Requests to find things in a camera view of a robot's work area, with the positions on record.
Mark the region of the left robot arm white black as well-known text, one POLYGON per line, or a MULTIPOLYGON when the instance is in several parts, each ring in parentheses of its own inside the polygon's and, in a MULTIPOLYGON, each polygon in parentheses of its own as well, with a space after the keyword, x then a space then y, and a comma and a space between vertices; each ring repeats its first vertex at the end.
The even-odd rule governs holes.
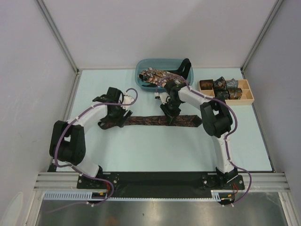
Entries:
POLYGON ((94 163, 86 153, 86 133, 96 124, 113 123, 124 127, 132 115, 129 109, 137 101, 127 91, 109 87, 106 94, 95 97, 90 106, 80 115, 54 124, 49 154, 59 168, 71 167, 87 177, 93 188, 103 185, 103 169, 94 163))

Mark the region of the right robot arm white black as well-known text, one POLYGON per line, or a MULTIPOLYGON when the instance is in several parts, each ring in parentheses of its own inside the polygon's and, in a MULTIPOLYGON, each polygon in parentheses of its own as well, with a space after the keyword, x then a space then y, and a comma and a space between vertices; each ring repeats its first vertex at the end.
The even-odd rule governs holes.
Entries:
POLYGON ((205 95, 188 85, 184 80, 177 84, 174 76, 161 79, 157 87, 163 87, 165 93, 155 93, 155 98, 161 100, 160 108, 171 124, 179 116, 180 105, 188 103, 200 110, 205 132, 211 136, 217 156, 217 184, 222 189, 228 189, 238 177, 239 167, 233 163, 230 153, 230 135, 238 126, 233 110, 224 100, 205 95))

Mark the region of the dark orange floral tie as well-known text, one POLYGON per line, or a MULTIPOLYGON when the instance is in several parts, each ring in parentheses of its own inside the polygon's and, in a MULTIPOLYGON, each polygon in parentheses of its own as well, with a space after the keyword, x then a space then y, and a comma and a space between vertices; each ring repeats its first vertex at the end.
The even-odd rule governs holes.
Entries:
POLYGON ((101 119, 98 126, 103 129, 124 126, 174 126, 174 127, 192 127, 197 128, 202 124, 202 119, 197 115, 179 115, 171 122, 167 121, 166 116, 130 116, 125 121, 112 121, 101 119))

